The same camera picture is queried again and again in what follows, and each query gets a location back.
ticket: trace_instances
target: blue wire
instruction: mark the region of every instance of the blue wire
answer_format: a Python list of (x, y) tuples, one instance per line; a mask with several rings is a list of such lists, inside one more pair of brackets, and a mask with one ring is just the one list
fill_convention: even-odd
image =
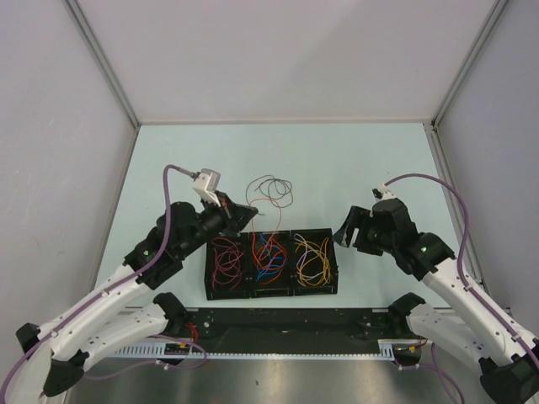
[(270, 246), (268, 246), (268, 241), (265, 239), (264, 235), (263, 234), (260, 234), (260, 240), (262, 240), (262, 243), (264, 244), (264, 252), (266, 251), (266, 248), (269, 249), (268, 251), (268, 255), (269, 255), (269, 260), (272, 264), (269, 265), (269, 268), (267, 269), (263, 269), (263, 270), (259, 270), (259, 275), (257, 276), (257, 279), (256, 281), (259, 282), (264, 276), (267, 276), (267, 275), (274, 275), (275, 276), (275, 271), (271, 271), (271, 269), (276, 269), (276, 268), (279, 268), (281, 267), (282, 265), (284, 265), (285, 262), (283, 263), (275, 263), (275, 260), (277, 259), (280, 259), (280, 260), (284, 260), (285, 258), (284, 257), (272, 257), (271, 256), (271, 249)]

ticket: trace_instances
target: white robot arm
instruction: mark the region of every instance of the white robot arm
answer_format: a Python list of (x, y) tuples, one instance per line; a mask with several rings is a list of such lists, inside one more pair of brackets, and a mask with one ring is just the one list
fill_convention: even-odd
[[(193, 188), (204, 210), (197, 213), (187, 202), (170, 204), (170, 169), (194, 179)], [(109, 279), (75, 306), (50, 322), (40, 326), (28, 323), (17, 331), (25, 354), (3, 382), (0, 397), (4, 404), (28, 404), (42, 395), (56, 396), (118, 348), (158, 334), (178, 335), (185, 324), (186, 310), (170, 293), (158, 295), (153, 303), (128, 318), (115, 317), (131, 301), (175, 275), (192, 252), (221, 234), (238, 234), (258, 213), (256, 208), (237, 205), (219, 192), (219, 178), (219, 173), (208, 169), (192, 173), (181, 167), (165, 167), (167, 209), (147, 238), (125, 256)], [(17, 373), (8, 394), (9, 383)]]
[(468, 328), (440, 315), (414, 294), (396, 300), (390, 312), (400, 316), (411, 332), (477, 371), (484, 390), (496, 402), (526, 402), (539, 391), (536, 336), (483, 291), (464, 269), (462, 256), (455, 258), (437, 235), (418, 232), (405, 204), (385, 185), (373, 192), (378, 202), (371, 210), (352, 206), (334, 241), (349, 247), (359, 230), (353, 243), (358, 251), (393, 255), (404, 273), (441, 296)]

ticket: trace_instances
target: white wall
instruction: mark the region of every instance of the white wall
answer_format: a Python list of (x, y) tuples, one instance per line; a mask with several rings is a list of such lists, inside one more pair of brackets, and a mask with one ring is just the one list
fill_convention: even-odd
[(90, 287), (135, 131), (62, 2), (0, 2), (0, 380)]
[(539, 332), (539, 2), (514, 0), (440, 126), (487, 285)]
[(80, 0), (141, 122), (429, 120), (495, 0)]

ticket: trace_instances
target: black tray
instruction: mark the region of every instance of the black tray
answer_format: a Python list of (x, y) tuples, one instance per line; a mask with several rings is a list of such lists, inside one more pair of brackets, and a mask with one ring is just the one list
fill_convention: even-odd
[[(312, 285), (303, 285), (300, 282), (300, 275), (297, 272), (296, 264), (302, 257), (303, 253), (305, 252), (304, 247), (297, 248), (295, 235), (299, 234), (303, 238), (305, 238), (308, 242), (315, 242), (319, 246), (322, 245), (322, 242), (324, 239), (328, 239), (328, 245), (326, 248), (326, 253), (329, 261), (329, 267), (330, 267), (330, 273), (331, 273), (331, 281), (326, 284), (320, 284), (319, 286), (312, 286)], [(335, 258), (335, 249), (334, 249), (334, 243), (333, 243), (333, 233), (331, 229), (313, 229), (313, 230), (295, 230), (291, 231), (291, 240), (293, 241), (293, 265), (292, 265), (292, 272), (293, 272), (293, 278), (294, 278), (294, 294), (295, 295), (334, 295), (337, 293), (337, 288), (339, 285), (339, 270), (337, 266), (337, 260)], [(305, 275), (315, 275), (322, 271), (323, 263), (320, 259), (315, 259), (308, 263), (305, 268), (303, 269), (303, 273)], [(317, 277), (313, 279), (310, 283), (316, 284), (318, 280), (320, 280), (322, 276)]]
[[(293, 237), (295, 234), (301, 234), (308, 241), (320, 244), (324, 238), (329, 237), (327, 254), (329, 259), (329, 265), (331, 270), (331, 282), (320, 286), (303, 286), (299, 282), (299, 277), (296, 273), (297, 260), (303, 254), (300, 249), (296, 252), (296, 245)], [(331, 229), (316, 229), (316, 230), (292, 230), (292, 231), (278, 231), (275, 233), (275, 240), (283, 246), (287, 252), (286, 265), (281, 271), (279, 278), (273, 282), (269, 275), (259, 279), (259, 271), (253, 262), (253, 234), (255, 237), (269, 237), (272, 232), (255, 232), (255, 233), (241, 233), (239, 237), (230, 238), (227, 240), (235, 242), (238, 245), (240, 251), (243, 251), (243, 255), (240, 259), (240, 272), (241, 280), (238, 285), (233, 289), (230, 289), (231, 285), (213, 284), (213, 274), (216, 270), (215, 266), (215, 246), (210, 242), (206, 247), (206, 260), (205, 260), (205, 294), (208, 300), (220, 300), (220, 299), (247, 299), (249, 297), (271, 297), (271, 296), (293, 296), (293, 295), (329, 295), (336, 294), (339, 284), (339, 271), (337, 267), (337, 261), (335, 259), (334, 244), (332, 242)], [(223, 249), (217, 248), (217, 252), (222, 252)], [(320, 271), (322, 264), (317, 260), (304, 268), (304, 274), (308, 274), (307, 271)]]

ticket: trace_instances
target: black box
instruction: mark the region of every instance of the black box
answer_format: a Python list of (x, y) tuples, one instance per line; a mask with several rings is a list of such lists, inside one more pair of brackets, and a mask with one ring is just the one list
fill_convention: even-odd
[[(232, 243), (237, 247), (241, 257), (237, 261), (237, 266), (231, 265), (231, 270), (227, 271), (230, 276), (226, 276), (223, 272), (216, 271), (216, 256), (221, 258), (221, 265), (227, 264), (231, 256), (226, 252), (227, 247), (221, 246), (231, 246)], [(249, 298), (252, 278), (250, 258), (247, 233), (242, 233), (239, 237), (217, 237), (208, 242), (204, 276), (206, 298), (208, 300)]]
[[(323, 241), (327, 238), (328, 243), (326, 247), (326, 257), (329, 261), (329, 273), (330, 281), (328, 283), (320, 284), (319, 286), (313, 286), (307, 284), (305, 281), (300, 281), (301, 277), (297, 270), (298, 261), (301, 259), (303, 253), (305, 252), (304, 246), (297, 246), (297, 241), (295, 239), (297, 235), (302, 236), (308, 242), (314, 242), (318, 246), (322, 246)], [(337, 288), (339, 285), (339, 270), (337, 266), (337, 259), (335, 258), (335, 249), (333, 243), (333, 233), (331, 229), (315, 229), (315, 230), (294, 230), (291, 231), (291, 240), (293, 242), (293, 261), (292, 261), (292, 273), (294, 279), (294, 294), (295, 295), (333, 295), (337, 293)], [(313, 252), (310, 252), (307, 255), (307, 261), (315, 257)], [(323, 269), (323, 261), (320, 258), (316, 258), (308, 263), (302, 273), (307, 276), (313, 276), (318, 274)], [(309, 283), (316, 284), (322, 276), (312, 279)]]
[[(263, 245), (263, 239), (266, 241), (273, 237), (276, 243), (282, 246), (283, 251), (286, 252), (286, 260), (280, 259), (284, 258), (284, 253), (277, 252), (277, 248), (268, 254), (268, 256), (263, 260), (262, 264), (269, 264), (271, 259), (274, 260), (274, 265), (281, 266), (283, 268), (279, 271), (279, 275), (266, 274), (265, 276), (260, 276), (261, 271), (259, 266), (253, 259), (253, 237), (254, 241), (254, 251), (257, 252)], [(251, 297), (270, 297), (270, 296), (293, 296), (294, 287), (293, 287), (293, 278), (291, 273), (292, 260), (293, 260), (293, 251), (291, 245), (291, 238), (289, 231), (277, 231), (277, 232), (255, 232), (249, 233), (249, 256), (251, 260), (251, 271), (253, 277), (251, 279)]]

